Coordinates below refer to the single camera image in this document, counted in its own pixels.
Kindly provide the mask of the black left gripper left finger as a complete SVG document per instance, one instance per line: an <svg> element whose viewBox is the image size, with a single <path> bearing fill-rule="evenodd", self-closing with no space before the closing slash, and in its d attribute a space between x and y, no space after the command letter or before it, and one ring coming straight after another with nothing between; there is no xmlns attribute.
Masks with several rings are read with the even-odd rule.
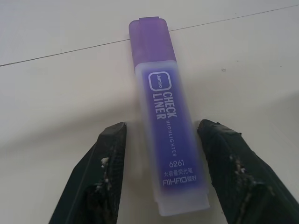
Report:
<svg viewBox="0 0 299 224"><path fill-rule="evenodd" d="M116 224L127 125L109 126L74 167L49 224Z"/></svg>

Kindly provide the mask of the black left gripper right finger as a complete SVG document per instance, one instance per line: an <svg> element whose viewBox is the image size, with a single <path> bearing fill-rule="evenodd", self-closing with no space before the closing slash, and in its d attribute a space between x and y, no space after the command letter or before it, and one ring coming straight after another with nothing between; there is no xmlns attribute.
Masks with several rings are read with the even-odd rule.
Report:
<svg viewBox="0 0 299 224"><path fill-rule="evenodd" d="M197 133L228 224L299 224L299 203L241 133L207 119Z"/></svg>

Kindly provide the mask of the purple highlighter marker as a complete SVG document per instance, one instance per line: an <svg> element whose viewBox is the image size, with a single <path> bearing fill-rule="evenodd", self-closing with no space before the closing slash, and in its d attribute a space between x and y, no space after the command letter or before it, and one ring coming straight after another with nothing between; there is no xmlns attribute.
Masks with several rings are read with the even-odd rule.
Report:
<svg viewBox="0 0 299 224"><path fill-rule="evenodd" d="M146 17L128 29L159 213L206 210L209 189L167 23Z"/></svg>

